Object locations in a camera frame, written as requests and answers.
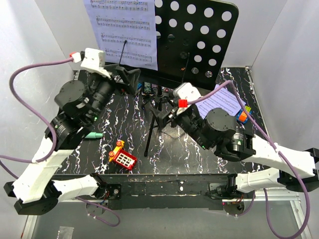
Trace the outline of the sheet music page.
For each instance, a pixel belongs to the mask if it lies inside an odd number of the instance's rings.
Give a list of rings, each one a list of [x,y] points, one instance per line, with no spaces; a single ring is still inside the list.
[[[209,98],[196,103],[200,116],[204,119],[210,110],[221,108],[230,116],[236,116],[242,109],[234,94],[222,88]]]
[[[99,49],[112,63],[158,70],[153,0],[85,0]]]

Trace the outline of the mint green toy microphone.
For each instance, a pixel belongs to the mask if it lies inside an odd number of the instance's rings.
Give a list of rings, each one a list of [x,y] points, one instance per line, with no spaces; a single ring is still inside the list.
[[[85,139],[101,139],[103,137],[102,133],[91,132],[85,136]]]

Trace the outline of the black music stand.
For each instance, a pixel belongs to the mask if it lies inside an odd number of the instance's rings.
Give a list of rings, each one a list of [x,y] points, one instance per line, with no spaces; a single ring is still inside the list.
[[[162,18],[157,27],[157,59],[159,70],[141,68],[140,76],[154,79],[158,86],[173,86],[189,82],[198,90],[203,88],[211,95],[217,92],[215,83],[218,71],[233,34],[239,10],[232,4],[213,0],[180,0],[178,10],[172,10],[169,1],[156,9]],[[153,110],[170,112],[177,107],[186,110],[204,100],[188,102],[173,94],[157,90]],[[151,128],[158,128],[153,115]]]

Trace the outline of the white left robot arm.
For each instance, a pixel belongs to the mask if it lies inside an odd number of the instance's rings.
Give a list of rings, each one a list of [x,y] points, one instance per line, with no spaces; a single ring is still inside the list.
[[[61,87],[54,99],[58,115],[49,123],[37,154],[16,180],[4,185],[7,195],[16,198],[19,215],[43,215],[79,196],[105,196],[108,186],[97,173],[64,181],[53,175],[91,132],[114,93],[137,93],[140,74],[140,69],[111,64],[99,73],[87,72],[87,83],[71,80]]]

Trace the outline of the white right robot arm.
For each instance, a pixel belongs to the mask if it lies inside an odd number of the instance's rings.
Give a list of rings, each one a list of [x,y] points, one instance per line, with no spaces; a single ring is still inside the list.
[[[211,190],[211,197],[233,199],[271,187],[303,191],[292,170],[271,145],[239,127],[236,118],[227,111],[215,108],[202,118],[197,106],[193,105],[186,110],[175,107],[168,113],[153,110],[153,115],[159,128],[168,123],[172,127],[179,126],[203,149],[213,148],[217,157],[230,162],[254,162],[268,166],[268,169],[258,172],[228,175],[224,185]]]

